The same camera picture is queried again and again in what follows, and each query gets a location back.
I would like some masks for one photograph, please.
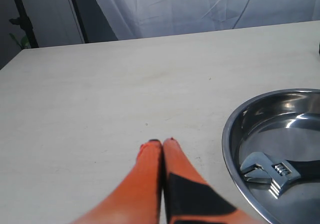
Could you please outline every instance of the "black stand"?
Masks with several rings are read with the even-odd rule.
[[[22,30],[25,31],[26,36],[28,37],[31,48],[38,48],[37,39],[34,33],[34,27],[30,21],[30,18],[27,16],[26,9],[22,0],[14,0],[16,8],[19,12],[19,17],[16,19],[10,19],[10,23],[13,25],[18,25]]]

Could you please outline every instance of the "white curtain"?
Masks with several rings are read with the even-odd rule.
[[[320,0],[96,0],[119,40],[320,20]]]

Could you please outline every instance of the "white backdrop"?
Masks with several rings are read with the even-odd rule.
[[[320,20],[320,0],[97,0],[119,40]]]

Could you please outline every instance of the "green plant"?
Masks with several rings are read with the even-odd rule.
[[[11,39],[20,47],[21,50],[29,48],[29,40],[26,35],[21,38],[20,42],[17,40],[15,35],[13,35],[12,33],[9,33],[9,35],[10,35]]]

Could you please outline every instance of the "table surface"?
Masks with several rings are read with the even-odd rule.
[[[0,71],[1,222],[72,221],[120,183],[140,144],[171,136],[219,194],[258,217],[225,166],[223,127],[259,94],[320,89],[319,30],[312,21],[22,51]]]

